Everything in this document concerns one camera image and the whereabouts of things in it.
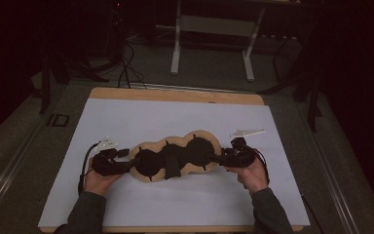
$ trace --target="person's right hand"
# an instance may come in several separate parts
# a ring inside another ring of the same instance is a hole
[[[269,185],[263,164],[257,158],[247,168],[225,167],[225,169],[238,175],[238,182],[244,184],[250,195],[267,188]]]

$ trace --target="wooden cutout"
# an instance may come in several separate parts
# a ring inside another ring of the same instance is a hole
[[[137,145],[129,154],[129,158],[134,159],[141,150],[150,150],[155,153],[160,153],[168,144],[178,145],[180,147],[186,147],[187,144],[192,141],[195,137],[204,139],[212,145],[214,154],[221,154],[221,146],[218,139],[211,133],[203,130],[194,131],[185,137],[169,136],[163,138],[158,142],[143,142]],[[216,162],[209,162],[204,167],[196,166],[192,163],[187,163],[181,170],[181,175],[187,175],[189,173],[205,173],[213,170],[218,164]],[[161,168],[155,175],[146,176],[137,170],[136,167],[131,168],[130,173],[142,182],[156,182],[163,179],[166,175],[166,169]]]

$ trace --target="hand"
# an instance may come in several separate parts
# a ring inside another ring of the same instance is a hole
[[[111,184],[123,175],[102,176],[93,170],[91,167],[92,163],[93,158],[90,159],[89,172],[85,177],[84,191],[105,196]]]
[[[238,182],[244,184],[250,195],[268,187],[265,170],[258,158],[247,168],[225,167],[225,169],[238,175]]]

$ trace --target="gray carpet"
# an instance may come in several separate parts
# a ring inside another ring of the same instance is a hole
[[[245,81],[240,53],[183,48],[180,73],[178,76],[171,76],[169,67],[172,48],[147,45],[133,45],[133,47],[135,57],[131,64],[136,71],[143,73],[143,81],[147,84],[225,89],[237,92],[254,92],[277,84],[271,56],[267,54],[251,57],[260,81],[248,83]],[[119,73],[118,68],[105,76],[117,80]],[[131,75],[131,79],[136,79],[134,74]],[[40,233],[37,224],[46,198],[89,93],[98,85],[81,80],[79,77],[74,78],[59,101],[53,103],[55,107],[51,113],[69,115],[69,124],[65,128],[41,128],[29,145],[20,170],[0,202],[0,233]],[[114,82],[107,84],[107,86],[114,85],[116,85]],[[292,88],[289,88],[274,96],[263,98],[272,109],[299,189],[312,206],[324,233],[346,233],[346,231],[335,206],[336,198],[329,192],[331,187],[325,176],[320,156],[326,157],[331,166],[352,212],[357,231],[374,233],[374,196],[325,97],[320,96],[319,99],[319,108],[323,117],[317,118],[318,133],[313,134],[306,123],[307,103],[294,102],[289,95],[291,91]],[[42,122],[38,115],[39,104],[37,99],[27,99],[0,127],[0,172],[28,131],[33,129],[37,122]],[[309,211],[308,214],[312,225],[304,228],[300,233],[319,233],[313,215]]]

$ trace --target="white paper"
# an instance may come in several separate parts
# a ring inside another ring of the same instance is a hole
[[[132,149],[141,142],[205,130],[222,147],[231,147],[230,133],[237,129],[266,131],[245,140],[265,156],[270,187],[290,223],[310,225],[268,106],[90,98],[38,226],[58,227],[66,222],[78,198],[85,154],[106,136],[119,149]],[[154,183],[127,174],[112,185],[107,201],[104,226],[229,226],[252,225],[254,220],[248,191],[222,167]]]

